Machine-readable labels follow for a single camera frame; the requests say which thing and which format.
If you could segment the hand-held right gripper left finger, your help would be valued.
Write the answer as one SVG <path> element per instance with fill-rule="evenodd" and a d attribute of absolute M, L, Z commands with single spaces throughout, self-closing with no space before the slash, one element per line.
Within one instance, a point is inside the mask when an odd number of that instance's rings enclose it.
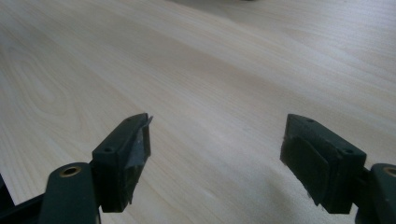
<path fill-rule="evenodd" d="M 92 152 L 92 172 L 104 213 L 121 213 L 151 154 L 148 113 L 123 120 Z"/>

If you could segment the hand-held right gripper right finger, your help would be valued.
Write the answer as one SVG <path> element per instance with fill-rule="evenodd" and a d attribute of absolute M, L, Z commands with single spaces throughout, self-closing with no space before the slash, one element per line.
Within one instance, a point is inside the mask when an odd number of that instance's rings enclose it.
<path fill-rule="evenodd" d="M 366 154 L 313 119 L 287 116 L 280 160 L 303 184 L 316 205 L 330 214 L 347 214 L 353 180 Z"/>

